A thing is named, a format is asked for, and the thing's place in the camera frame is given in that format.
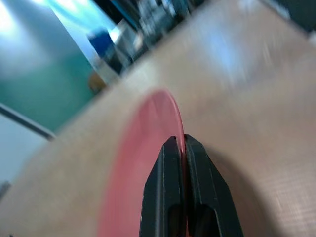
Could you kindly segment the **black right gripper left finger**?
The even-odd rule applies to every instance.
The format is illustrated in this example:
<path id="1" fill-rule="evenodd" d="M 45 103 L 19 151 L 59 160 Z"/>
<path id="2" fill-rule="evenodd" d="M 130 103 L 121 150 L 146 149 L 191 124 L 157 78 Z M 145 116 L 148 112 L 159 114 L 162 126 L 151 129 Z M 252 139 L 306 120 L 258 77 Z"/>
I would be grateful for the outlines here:
<path id="1" fill-rule="evenodd" d="M 181 155 L 176 137 L 162 145 L 143 191 L 141 237 L 185 235 L 184 190 Z"/>

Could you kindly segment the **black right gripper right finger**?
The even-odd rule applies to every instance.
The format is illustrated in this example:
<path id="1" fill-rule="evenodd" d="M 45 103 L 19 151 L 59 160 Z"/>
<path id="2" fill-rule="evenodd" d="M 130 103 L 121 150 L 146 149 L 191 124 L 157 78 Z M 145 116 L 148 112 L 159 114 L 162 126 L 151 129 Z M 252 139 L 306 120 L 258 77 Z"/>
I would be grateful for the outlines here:
<path id="1" fill-rule="evenodd" d="M 201 142 L 185 135 L 191 237 L 242 237 L 230 189 Z"/>

